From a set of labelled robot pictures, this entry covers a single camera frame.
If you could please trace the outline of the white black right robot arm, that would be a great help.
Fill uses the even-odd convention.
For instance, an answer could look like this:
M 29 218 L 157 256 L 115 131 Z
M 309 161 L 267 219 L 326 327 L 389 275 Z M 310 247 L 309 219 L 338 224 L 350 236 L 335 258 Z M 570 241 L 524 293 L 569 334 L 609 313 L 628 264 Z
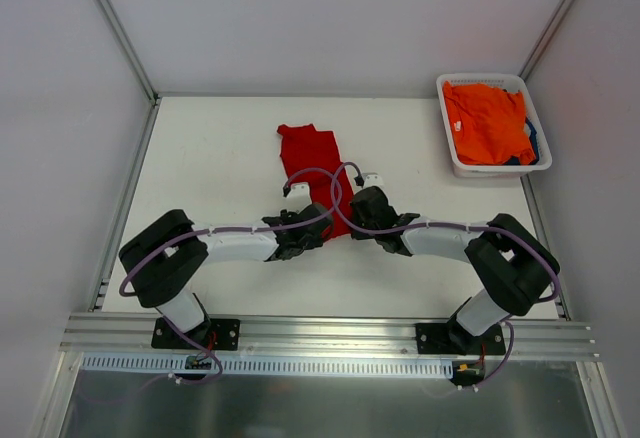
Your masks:
M 482 289 L 449 318 L 440 340 L 458 354 L 480 346 L 489 328 L 503 319 L 524 316 L 559 293 L 558 261 L 510 214 L 477 224 L 399 214 L 378 186 L 356 193 L 350 208 L 354 239 L 373 239 L 391 254 L 438 256 L 473 268 Z

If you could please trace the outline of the red polo shirt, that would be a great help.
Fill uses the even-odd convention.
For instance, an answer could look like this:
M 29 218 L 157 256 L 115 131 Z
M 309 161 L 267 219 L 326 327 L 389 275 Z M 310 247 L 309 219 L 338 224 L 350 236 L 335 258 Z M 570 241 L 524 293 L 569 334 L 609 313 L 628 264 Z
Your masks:
M 277 128 L 281 137 L 280 158 L 288 178 L 307 168 L 321 168 L 333 174 L 342 164 L 339 148 L 332 131 L 319 131 L 313 124 Z M 292 180 L 306 182 L 310 186 L 313 202 L 329 209 L 331 179 L 320 172 L 308 172 Z

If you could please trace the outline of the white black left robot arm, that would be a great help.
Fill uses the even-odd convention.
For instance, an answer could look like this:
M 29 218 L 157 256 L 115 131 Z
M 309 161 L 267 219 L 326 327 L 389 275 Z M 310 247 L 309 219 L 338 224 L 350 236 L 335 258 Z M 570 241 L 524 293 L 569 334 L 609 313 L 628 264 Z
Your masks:
M 196 229 L 182 209 L 171 210 L 126 243 L 119 260 L 126 276 L 119 294 L 135 297 L 174 326 L 188 348 L 208 339 L 206 311 L 187 284 L 205 264 L 286 261 L 319 248 L 333 229 L 333 217 L 319 203 L 283 210 L 251 225 Z

